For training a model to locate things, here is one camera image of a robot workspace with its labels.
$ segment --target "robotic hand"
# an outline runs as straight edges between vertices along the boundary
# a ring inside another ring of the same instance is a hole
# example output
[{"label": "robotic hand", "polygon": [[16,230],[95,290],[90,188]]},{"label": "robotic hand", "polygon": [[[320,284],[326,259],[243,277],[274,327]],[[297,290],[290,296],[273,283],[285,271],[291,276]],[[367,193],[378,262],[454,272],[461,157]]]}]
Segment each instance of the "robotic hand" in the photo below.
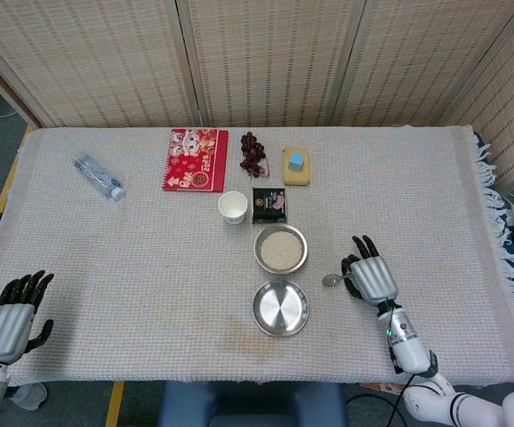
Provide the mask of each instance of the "robotic hand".
[{"label": "robotic hand", "polygon": [[17,278],[0,295],[0,399],[8,386],[8,366],[45,344],[52,333],[53,320],[48,319],[40,335],[29,339],[34,316],[53,279],[53,274],[44,275],[41,270],[33,276]]},{"label": "robotic hand", "polygon": [[423,349],[405,310],[395,302],[398,287],[390,269],[373,241],[368,236],[363,239],[364,242],[353,237],[363,259],[349,255],[341,261],[341,272],[352,296],[378,308],[378,323],[387,336],[396,373],[407,372],[426,379],[405,388],[403,397],[409,413],[419,421],[454,427],[514,427],[514,393],[500,407],[457,393],[438,372],[437,356]]}]

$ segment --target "blue sponge block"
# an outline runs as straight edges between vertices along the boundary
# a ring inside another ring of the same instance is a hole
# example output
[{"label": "blue sponge block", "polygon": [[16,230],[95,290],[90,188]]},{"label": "blue sponge block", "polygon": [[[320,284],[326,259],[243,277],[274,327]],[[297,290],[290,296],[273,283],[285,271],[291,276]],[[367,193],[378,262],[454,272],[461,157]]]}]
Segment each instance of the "blue sponge block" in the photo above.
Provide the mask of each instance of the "blue sponge block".
[{"label": "blue sponge block", "polygon": [[304,156],[302,153],[295,151],[291,154],[289,158],[289,169],[292,171],[300,171],[302,169],[302,164],[304,163]]}]

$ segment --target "paper cup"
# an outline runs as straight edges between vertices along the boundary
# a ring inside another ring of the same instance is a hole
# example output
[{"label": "paper cup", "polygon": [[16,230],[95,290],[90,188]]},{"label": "paper cup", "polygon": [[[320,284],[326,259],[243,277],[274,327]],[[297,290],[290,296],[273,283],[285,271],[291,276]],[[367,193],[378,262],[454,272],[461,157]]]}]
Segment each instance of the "paper cup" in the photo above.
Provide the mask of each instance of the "paper cup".
[{"label": "paper cup", "polygon": [[230,224],[239,224],[247,212],[247,197],[237,191],[229,191],[221,195],[218,200],[218,209],[225,221]]}]

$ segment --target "metal spoon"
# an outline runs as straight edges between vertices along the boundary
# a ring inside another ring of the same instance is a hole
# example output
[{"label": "metal spoon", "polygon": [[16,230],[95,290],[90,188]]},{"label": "metal spoon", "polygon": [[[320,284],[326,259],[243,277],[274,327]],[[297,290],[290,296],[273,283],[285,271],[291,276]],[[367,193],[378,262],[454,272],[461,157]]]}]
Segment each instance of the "metal spoon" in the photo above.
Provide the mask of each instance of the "metal spoon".
[{"label": "metal spoon", "polygon": [[345,278],[353,278],[354,273],[348,273],[341,276],[340,274],[327,274],[322,278],[322,284],[324,286],[336,286],[340,283],[341,280],[344,280]]}]

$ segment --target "bowl of rice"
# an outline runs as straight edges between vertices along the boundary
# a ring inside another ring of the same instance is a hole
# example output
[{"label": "bowl of rice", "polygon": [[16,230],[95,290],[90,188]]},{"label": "bowl of rice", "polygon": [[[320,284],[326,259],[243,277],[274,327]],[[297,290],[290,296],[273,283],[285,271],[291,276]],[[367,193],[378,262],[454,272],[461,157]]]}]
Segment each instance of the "bowl of rice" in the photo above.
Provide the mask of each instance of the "bowl of rice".
[{"label": "bowl of rice", "polygon": [[253,250],[259,265],[274,274],[297,271],[309,251],[302,233],[287,224],[271,224],[261,230],[255,238]]}]

